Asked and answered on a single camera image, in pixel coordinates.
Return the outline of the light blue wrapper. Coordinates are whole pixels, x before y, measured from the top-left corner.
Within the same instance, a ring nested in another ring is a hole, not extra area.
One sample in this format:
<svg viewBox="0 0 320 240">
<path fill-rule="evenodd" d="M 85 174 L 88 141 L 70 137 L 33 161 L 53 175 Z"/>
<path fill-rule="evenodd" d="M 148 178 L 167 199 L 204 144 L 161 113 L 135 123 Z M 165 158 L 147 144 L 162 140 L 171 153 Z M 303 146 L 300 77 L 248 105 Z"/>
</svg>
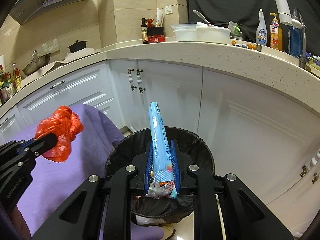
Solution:
<svg viewBox="0 0 320 240">
<path fill-rule="evenodd" d="M 174 180 L 170 147 L 161 111 L 157 102 L 150 103 L 148 114 L 153 143 L 153 166 L 151 172 L 158 182 Z"/>
</svg>

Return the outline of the clear orange-print plastic bag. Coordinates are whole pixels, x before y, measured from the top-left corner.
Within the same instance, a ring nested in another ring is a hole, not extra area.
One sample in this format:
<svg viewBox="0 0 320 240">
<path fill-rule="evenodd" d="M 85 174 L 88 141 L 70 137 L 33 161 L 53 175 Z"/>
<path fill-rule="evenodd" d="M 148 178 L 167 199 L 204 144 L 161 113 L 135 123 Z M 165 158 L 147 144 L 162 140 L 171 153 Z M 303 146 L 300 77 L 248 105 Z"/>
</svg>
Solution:
<svg viewBox="0 0 320 240">
<path fill-rule="evenodd" d="M 175 199 L 177 197 L 175 182 L 173 180 L 158 182 L 155 179 L 153 173 L 151 173 L 149 189 L 145 196 L 153 199 L 160 199 L 160 198 Z"/>
</svg>

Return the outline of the black-lined trash bin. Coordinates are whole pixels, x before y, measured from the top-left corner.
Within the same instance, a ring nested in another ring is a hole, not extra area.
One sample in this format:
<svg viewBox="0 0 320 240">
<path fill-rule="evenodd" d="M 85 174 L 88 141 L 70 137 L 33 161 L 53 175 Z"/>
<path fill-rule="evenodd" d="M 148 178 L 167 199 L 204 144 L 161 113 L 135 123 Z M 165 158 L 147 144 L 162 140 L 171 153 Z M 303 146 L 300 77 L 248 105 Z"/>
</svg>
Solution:
<svg viewBox="0 0 320 240">
<path fill-rule="evenodd" d="M 177 140 L 178 149 L 191 156 L 193 163 L 215 173 L 212 153 L 206 143 L 195 133 L 177 127 L 165 128 L 168 141 Z M 130 165 L 133 158 L 145 152 L 151 141 L 149 128 L 125 137 L 111 151 L 106 164 L 105 176 L 114 175 L 120 168 Z M 176 198 L 131 197 L 131 213 L 140 217 L 163 219 L 166 223 L 178 223 L 193 212 L 193 196 L 178 195 Z"/>
</svg>

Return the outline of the cooking oil bottle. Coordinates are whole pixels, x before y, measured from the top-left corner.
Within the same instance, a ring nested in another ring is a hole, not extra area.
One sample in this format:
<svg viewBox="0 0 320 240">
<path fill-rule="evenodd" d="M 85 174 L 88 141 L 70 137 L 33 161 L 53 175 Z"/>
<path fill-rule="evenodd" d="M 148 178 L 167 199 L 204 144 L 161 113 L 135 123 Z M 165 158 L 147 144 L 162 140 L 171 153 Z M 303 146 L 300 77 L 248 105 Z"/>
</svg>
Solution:
<svg viewBox="0 0 320 240">
<path fill-rule="evenodd" d="M 14 76 L 13 81 L 15 83 L 16 90 L 19 91 L 22 88 L 22 77 L 20 75 L 20 70 L 17 67 L 16 63 L 13 63 L 12 67 L 13 67 L 13 76 Z"/>
</svg>

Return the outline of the steel wok pan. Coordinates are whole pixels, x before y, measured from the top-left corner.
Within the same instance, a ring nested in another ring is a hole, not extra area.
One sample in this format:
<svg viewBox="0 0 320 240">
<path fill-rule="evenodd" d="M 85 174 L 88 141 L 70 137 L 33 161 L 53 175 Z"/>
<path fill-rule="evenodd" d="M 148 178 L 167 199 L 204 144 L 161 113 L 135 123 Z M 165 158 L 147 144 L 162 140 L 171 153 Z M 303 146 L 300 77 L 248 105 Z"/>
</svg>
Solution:
<svg viewBox="0 0 320 240">
<path fill-rule="evenodd" d="M 31 57 L 31 63 L 26 65 L 22 72 L 29 76 L 33 74 L 34 72 L 38 71 L 40 68 L 46 66 L 50 61 L 50 53 L 44 54 L 42 56 L 39 56 L 37 53 L 37 50 L 33 51 L 32 57 Z"/>
</svg>

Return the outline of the black cooking pot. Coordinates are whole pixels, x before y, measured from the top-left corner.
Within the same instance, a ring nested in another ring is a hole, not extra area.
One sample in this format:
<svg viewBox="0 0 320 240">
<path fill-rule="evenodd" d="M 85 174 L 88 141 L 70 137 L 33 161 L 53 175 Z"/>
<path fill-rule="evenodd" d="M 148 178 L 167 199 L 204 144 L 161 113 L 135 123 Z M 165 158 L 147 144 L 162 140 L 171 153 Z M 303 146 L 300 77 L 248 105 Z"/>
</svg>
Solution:
<svg viewBox="0 0 320 240">
<path fill-rule="evenodd" d="M 86 48 L 87 41 L 76 40 L 72 45 L 68 46 L 70 53 L 75 53 Z"/>
</svg>

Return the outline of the black red utensil holder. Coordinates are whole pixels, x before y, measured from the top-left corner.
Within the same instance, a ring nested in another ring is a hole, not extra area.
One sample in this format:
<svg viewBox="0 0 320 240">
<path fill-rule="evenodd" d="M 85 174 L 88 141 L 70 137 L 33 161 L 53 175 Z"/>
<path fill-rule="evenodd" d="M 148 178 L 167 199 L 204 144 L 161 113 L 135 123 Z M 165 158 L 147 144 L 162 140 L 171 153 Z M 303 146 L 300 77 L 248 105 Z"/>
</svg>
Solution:
<svg viewBox="0 0 320 240">
<path fill-rule="evenodd" d="M 165 42 L 163 27 L 148 28 L 147 33 L 148 33 L 148 43 Z"/>
</svg>

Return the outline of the dark sauce bottle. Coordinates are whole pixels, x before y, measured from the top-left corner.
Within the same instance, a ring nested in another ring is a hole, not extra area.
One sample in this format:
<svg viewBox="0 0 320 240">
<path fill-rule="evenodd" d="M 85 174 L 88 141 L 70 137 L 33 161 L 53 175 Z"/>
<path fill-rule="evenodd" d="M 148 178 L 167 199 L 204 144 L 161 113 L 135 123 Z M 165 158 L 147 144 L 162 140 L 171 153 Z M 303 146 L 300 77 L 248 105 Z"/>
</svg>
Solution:
<svg viewBox="0 0 320 240">
<path fill-rule="evenodd" d="M 142 22 L 142 24 L 141 24 L 142 42 L 143 42 L 143 44 L 147 44 L 148 43 L 148 30 L 147 30 L 145 18 L 142 18 L 141 22 Z"/>
</svg>

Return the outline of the white plastic container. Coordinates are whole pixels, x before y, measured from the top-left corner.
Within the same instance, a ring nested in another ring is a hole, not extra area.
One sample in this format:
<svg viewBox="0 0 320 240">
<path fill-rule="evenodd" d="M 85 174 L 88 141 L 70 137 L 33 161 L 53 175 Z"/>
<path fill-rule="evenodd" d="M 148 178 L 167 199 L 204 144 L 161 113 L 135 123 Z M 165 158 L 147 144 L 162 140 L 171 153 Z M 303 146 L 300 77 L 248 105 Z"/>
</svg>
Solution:
<svg viewBox="0 0 320 240">
<path fill-rule="evenodd" d="M 177 42 L 198 42 L 196 23 L 175 24 L 171 26 Z"/>
</svg>

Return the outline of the white bowl with spoon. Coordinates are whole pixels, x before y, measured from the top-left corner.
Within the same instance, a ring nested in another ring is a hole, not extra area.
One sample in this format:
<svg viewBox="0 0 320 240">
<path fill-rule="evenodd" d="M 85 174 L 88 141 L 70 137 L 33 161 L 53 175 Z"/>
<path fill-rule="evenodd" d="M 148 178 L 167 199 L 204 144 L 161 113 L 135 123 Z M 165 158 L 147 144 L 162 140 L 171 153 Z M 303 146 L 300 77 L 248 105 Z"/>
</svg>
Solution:
<svg viewBox="0 0 320 240">
<path fill-rule="evenodd" d="M 202 22 L 197 22 L 196 32 L 199 42 L 229 44 L 231 40 L 231 31 L 228 28 L 218 27 L 211 24 L 202 13 L 193 10 Z"/>
</svg>

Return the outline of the white spray bottle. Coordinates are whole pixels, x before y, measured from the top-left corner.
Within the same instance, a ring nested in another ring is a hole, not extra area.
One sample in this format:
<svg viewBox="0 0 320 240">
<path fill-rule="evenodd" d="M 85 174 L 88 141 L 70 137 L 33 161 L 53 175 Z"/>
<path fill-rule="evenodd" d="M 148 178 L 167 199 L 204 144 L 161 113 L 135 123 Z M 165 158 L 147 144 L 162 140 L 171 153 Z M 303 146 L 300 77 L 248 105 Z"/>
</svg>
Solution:
<svg viewBox="0 0 320 240">
<path fill-rule="evenodd" d="M 267 29 L 264 19 L 263 10 L 259 9 L 259 25 L 255 33 L 255 42 L 259 45 L 265 46 L 267 44 Z"/>
</svg>

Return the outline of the orange dish soap bottle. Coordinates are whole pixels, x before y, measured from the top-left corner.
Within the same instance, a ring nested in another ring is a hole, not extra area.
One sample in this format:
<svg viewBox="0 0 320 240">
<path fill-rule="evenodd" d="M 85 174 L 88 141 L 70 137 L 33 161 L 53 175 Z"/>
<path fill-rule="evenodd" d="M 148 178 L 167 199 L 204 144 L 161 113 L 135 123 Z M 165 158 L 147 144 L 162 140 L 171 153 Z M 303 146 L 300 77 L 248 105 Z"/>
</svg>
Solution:
<svg viewBox="0 0 320 240">
<path fill-rule="evenodd" d="M 283 50 L 283 32 L 277 19 L 277 14 L 272 12 L 273 16 L 270 24 L 270 47 L 279 51 Z"/>
</svg>

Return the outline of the blue cleaner bottle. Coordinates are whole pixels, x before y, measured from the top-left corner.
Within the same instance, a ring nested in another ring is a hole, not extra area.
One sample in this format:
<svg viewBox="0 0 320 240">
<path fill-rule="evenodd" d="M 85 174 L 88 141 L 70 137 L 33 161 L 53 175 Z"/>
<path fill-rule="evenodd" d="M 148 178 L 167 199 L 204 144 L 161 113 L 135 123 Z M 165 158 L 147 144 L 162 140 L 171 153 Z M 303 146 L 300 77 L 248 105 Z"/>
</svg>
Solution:
<svg viewBox="0 0 320 240">
<path fill-rule="evenodd" d="M 292 25 L 288 30 L 288 50 L 294 57 L 306 57 L 306 26 L 300 11 L 295 8 L 291 15 Z"/>
</svg>

